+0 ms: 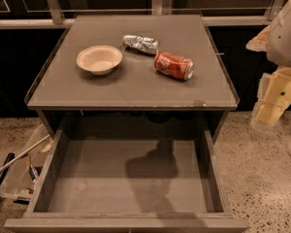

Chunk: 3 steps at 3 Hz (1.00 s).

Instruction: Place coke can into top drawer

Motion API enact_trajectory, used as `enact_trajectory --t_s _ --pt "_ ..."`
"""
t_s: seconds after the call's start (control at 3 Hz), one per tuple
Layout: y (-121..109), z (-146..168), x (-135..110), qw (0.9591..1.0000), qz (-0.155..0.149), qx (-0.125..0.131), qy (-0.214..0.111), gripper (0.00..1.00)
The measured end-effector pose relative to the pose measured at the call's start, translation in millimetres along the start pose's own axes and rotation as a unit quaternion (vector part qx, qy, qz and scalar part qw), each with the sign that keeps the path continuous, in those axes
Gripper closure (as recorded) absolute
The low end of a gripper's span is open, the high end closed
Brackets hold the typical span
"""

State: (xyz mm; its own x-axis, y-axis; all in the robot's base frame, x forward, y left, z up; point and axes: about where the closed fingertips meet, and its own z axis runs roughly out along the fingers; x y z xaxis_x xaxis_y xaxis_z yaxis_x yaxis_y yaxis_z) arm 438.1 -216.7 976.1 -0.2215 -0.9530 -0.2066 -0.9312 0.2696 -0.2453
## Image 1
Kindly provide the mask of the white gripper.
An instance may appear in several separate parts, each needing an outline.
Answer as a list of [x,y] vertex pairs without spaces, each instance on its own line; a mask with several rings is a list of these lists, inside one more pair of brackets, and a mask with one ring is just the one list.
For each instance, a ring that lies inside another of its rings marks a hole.
[[[266,26],[245,47],[252,51],[266,51],[269,30],[270,26]],[[273,105],[291,105],[291,67],[279,66],[271,75],[264,73],[259,82],[257,98],[250,125],[257,130],[272,128],[285,112]]]

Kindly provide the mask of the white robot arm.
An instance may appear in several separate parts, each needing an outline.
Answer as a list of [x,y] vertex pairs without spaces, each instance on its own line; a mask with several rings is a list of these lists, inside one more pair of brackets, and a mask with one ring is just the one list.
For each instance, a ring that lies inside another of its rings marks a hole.
[[268,60],[277,65],[272,74],[262,75],[252,111],[251,126],[266,130],[274,126],[291,105],[291,0],[245,47],[264,51]]

